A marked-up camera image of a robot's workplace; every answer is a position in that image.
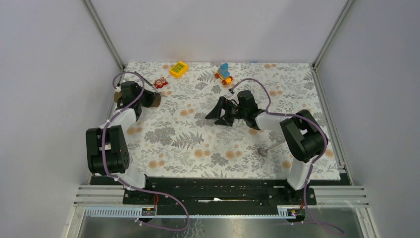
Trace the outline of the metal spoon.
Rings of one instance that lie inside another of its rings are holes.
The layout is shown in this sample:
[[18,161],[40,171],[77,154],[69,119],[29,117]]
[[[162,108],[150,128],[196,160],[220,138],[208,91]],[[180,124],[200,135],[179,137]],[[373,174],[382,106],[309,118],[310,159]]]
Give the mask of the metal spoon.
[[279,143],[272,144],[272,145],[268,146],[267,148],[260,147],[260,148],[258,148],[258,149],[257,149],[257,152],[258,152],[258,154],[259,154],[260,156],[267,157],[267,156],[268,156],[268,151],[269,151],[269,150],[271,150],[271,149],[275,148],[276,146],[279,146],[280,144],[282,144],[282,143],[284,143],[284,142],[285,142],[285,141],[281,141],[281,142],[279,142]]

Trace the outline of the brown cloth napkin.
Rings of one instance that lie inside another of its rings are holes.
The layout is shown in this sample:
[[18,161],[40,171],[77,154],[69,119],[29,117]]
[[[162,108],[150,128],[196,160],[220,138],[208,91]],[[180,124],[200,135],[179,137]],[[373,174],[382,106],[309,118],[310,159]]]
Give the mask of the brown cloth napkin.
[[[134,99],[137,98],[137,94],[126,93],[123,94],[122,92],[116,92],[114,94],[114,101],[117,103],[118,108],[123,108],[130,104]],[[158,107],[161,102],[161,94],[157,92],[151,91],[144,91],[141,97],[131,106],[131,108],[135,108],[137,106],[140,107]]]

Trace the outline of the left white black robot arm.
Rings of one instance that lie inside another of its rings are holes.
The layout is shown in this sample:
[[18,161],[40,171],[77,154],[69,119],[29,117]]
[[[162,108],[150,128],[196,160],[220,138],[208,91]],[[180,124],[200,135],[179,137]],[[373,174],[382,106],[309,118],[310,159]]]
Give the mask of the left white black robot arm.
[[157,108],[161,93],[145,89],[135,81],[119,84],[114,94],[116,109],[111,118],[99,127],[86,131],[87,165],[92,174],[110,176],[143,204],[152,201],[154,191],[146,186],[147,176],[130,163],[126,142],[128,129],[135,123],[143,108]]

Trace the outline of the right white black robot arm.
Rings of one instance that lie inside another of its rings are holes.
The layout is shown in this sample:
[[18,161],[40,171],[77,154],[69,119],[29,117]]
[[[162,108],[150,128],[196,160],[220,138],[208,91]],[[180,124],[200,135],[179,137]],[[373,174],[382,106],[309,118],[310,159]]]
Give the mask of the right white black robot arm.
[[294,157],[284,198],[290,204],[297,204],[303,199],[302,189],[309,184],[310,166],[328,145],[325,134],[308,110],[303,109],[296,114],[268,113],[258,107],[249,90],[244,90],[233,94],[230,99],[221,96],[205,118],[225,126],[232,126],[236,119],[242,119],[255,130],[282,132]]

